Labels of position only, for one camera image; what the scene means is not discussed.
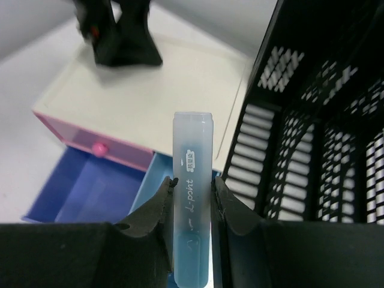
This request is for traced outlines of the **pink drawer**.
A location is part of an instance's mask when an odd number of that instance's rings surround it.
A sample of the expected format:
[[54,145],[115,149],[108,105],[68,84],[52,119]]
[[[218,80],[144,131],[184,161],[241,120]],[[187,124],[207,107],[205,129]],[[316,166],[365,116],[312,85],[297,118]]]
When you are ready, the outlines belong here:
[[140,171],[147,171],[154,152],[148,148],[106,137],[85,128],[34,111],[34,115],[65,145]]

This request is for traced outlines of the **purple wide drawer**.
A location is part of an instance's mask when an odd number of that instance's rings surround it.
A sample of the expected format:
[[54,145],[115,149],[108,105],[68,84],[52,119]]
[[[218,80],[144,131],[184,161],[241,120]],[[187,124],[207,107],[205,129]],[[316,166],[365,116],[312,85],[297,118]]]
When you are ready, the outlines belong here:
[[136,198],[143,171],[67,148],[23,220],[117,223]]

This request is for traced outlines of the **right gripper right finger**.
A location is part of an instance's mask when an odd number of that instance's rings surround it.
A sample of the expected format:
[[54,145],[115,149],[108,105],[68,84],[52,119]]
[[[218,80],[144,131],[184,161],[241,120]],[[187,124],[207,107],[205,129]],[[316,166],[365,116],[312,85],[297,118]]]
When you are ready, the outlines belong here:
[[260,217],[211,186],[215,287],[382,287],[383,227]]

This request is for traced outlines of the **white drawer cabinet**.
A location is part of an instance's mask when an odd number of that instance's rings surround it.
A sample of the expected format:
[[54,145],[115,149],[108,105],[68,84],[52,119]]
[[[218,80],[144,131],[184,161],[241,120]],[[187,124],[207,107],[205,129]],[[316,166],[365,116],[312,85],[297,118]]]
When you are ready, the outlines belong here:
[[160,67],[96,66],[81,45],[33,112],[153,152],[172,154],[176,112],[209,112],[213,168],[223,171],[245,97],[250,63],[236,53],[156,35]]

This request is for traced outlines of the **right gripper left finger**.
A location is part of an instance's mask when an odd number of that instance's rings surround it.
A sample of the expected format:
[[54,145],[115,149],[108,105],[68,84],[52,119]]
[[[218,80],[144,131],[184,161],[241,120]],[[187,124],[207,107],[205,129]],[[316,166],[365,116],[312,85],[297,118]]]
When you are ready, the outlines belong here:
[[166,287],[177,183],[116,224],[3,224],[1,286]]

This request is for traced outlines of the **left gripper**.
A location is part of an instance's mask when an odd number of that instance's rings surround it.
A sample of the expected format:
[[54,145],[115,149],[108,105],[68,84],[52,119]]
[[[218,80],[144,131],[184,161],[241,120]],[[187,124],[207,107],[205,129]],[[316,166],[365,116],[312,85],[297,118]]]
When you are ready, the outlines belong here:
[[148,28],[149,1],[116,1],[121,8],[115,20],[112,1],[74,1],[78,30],[93,49],[97,65],[124,67],[161,66],[163,59]]

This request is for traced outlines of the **blue highlighter pen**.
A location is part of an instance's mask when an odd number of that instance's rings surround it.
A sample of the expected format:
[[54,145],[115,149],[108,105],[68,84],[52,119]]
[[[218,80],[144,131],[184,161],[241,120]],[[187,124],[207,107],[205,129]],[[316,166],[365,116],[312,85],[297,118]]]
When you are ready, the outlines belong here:
[[173,119],[174,278],[178,287],[205,287],[209,275],[214,123],[210,113]]

